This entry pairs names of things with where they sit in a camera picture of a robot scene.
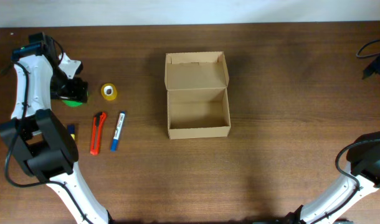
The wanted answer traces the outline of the green tape roll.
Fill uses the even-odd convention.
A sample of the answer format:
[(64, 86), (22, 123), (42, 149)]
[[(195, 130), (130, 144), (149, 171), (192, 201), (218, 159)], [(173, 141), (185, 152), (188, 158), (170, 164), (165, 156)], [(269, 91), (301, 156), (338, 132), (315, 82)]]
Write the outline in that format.
[(59, 95), (59, 98), (69, 107), (78, 107), (88, 100), (88, 91), (68, 91)]

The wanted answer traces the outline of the cardboard box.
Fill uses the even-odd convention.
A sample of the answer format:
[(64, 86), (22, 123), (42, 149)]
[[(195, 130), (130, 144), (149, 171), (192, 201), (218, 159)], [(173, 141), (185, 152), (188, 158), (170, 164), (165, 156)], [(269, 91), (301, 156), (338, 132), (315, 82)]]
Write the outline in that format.
[(164, 83), (170, 139), (228, 136), (229, 74), (223, 52), (166, 54)]

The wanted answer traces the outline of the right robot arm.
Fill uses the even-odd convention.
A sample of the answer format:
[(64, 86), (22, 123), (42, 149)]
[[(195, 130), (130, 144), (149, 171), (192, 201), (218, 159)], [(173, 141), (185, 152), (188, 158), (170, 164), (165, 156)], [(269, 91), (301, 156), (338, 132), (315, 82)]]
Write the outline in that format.
[(342, 149), (335, 167), (340, 176), (316, 200), (301, 205), (284, 223), (334, 223), (363, 197), (380, 189), (380, 131), (364, 134)]

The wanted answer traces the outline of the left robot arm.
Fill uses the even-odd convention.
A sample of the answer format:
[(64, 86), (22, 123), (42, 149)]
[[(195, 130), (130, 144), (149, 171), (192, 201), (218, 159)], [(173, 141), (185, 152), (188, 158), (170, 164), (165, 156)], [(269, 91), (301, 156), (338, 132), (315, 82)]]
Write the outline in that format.
[(8, 147), (5, 179), (19, 188), (50, 187), (77, 223), (113, 223), (81, 174), (74, 139), (51, 110), (51, 100), (87, 102), (88, 83), (78, 77), (82, 62), (40, 32), (12, 51), (11, 63), (17, 75), (16, 103), (10, 121), (0, 124)]

